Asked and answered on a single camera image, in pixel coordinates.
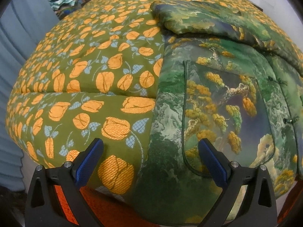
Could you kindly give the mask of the green landscape print padded jacket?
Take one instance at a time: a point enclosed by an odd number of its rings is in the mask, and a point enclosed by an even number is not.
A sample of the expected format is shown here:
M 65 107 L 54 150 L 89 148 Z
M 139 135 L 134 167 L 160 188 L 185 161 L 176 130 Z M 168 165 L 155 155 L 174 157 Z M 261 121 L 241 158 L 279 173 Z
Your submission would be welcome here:
M 302 60 L 272 22 L 198 1 L 160 0 L 163 66 L 133 207 L 163 225 L 199 223 L 218 199 L 198 155 L 208 139 L 229 160 L 265 164 L 276 198 L 302 175 Z

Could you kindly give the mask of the orange fleece blanket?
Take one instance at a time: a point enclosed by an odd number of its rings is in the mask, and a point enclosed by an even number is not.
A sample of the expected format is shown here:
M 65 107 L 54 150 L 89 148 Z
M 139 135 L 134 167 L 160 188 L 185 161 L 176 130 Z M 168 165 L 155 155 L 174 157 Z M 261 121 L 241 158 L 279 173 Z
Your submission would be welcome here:
M 130 206 L 89 187 L 80 188 L 89 207 L 106 227 L 157 227 L 141 218 Z

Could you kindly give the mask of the green quilt with orange flowers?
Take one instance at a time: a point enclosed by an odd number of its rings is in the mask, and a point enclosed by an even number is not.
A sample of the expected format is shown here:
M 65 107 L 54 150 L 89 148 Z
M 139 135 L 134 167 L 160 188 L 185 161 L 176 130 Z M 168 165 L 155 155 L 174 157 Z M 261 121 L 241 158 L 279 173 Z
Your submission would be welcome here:
M 48 168 L 74 160 L 101 138 L 105 153 L 89 185 L 125 201 L 147 159 L 163 66 L 165 31 L 151 9 L 156 1 L 92 0 L 65 17 L 21 68 L 7 106 L 8 134 Z M 248 0 L 174 1 L 250 13 L 287 36 Z

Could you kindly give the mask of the white wardrobe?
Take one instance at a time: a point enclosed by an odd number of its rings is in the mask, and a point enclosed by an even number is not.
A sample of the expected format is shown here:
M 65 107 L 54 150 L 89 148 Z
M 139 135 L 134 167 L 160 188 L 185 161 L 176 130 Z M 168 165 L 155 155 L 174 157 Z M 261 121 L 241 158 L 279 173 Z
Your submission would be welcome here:
M 288 0 L 260 0 L 259 6 L 298 47 L 302 47 L 302 22 Z

